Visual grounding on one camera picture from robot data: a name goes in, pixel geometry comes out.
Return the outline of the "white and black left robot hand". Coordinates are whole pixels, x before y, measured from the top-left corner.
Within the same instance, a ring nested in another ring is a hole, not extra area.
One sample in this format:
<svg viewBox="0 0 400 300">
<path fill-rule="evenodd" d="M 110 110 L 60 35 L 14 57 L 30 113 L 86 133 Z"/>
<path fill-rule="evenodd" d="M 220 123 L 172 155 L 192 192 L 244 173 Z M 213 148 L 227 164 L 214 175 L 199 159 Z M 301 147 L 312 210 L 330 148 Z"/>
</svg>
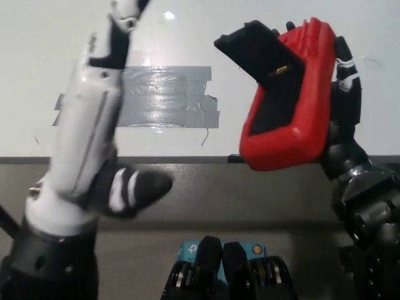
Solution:
<svg viewBox="0 0 400 300">
<path fill-rule="evenodd" d="M 113 1 L 102 37 L 84 46 L 61 101 L 49 169 L 26 201 L 25 220 L 51 236 L 96 228 L 100 214 L 134 218 L 165 196 L 173 178 L 120 164 L 115 132 L 131 32 L 146 1 Z"/>
</svg>

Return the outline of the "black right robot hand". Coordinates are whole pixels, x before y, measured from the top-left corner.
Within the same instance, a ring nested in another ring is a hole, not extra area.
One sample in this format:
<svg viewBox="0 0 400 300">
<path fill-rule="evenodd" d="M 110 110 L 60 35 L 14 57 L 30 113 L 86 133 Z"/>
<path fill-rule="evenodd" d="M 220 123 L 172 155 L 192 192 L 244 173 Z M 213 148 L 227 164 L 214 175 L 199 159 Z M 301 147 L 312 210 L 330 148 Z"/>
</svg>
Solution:
<svg viewBox="0 0 400 300">
<path fill-rule="evenodd" d="M 354 138 L 360 123 L 362 87 L 353 55 L 342 36 L 335 38 L 336 81 L 331 83 L 331 117 L 325 147 L 317 159 L 330 180 L 351 177 L 369 164 L 365 150 Z"/>
</svg>

